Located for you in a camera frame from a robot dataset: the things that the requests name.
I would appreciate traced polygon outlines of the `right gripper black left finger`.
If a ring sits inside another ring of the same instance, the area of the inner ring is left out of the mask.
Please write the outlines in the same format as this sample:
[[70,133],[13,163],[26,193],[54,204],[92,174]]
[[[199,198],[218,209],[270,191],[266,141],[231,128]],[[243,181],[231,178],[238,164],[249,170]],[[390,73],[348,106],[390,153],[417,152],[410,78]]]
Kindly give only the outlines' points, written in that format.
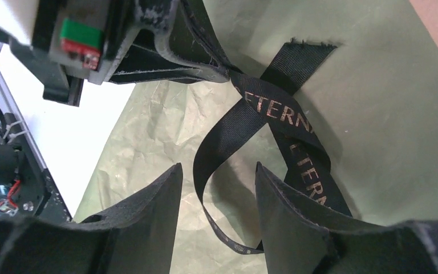
[[182,184],[175,164],[81,223],[0,217],[0,273],[169,273]]

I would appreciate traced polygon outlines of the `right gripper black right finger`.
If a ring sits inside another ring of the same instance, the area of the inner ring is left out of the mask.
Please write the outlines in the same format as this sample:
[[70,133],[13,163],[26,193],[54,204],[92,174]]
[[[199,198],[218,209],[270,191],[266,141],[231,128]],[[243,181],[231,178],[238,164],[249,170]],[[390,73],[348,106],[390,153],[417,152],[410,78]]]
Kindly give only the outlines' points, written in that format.
[[353,219],[261,164],[255,190],[269,273],[438,273],[438,220],[382,227]]

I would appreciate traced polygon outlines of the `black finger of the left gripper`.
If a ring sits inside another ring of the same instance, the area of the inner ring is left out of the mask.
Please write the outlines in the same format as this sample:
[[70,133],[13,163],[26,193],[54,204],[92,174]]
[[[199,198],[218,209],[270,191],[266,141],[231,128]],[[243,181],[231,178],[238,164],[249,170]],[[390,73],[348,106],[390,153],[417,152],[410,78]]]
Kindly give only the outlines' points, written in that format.
[[228,82],[230,61],[203,1],[127,1],[109,81]]

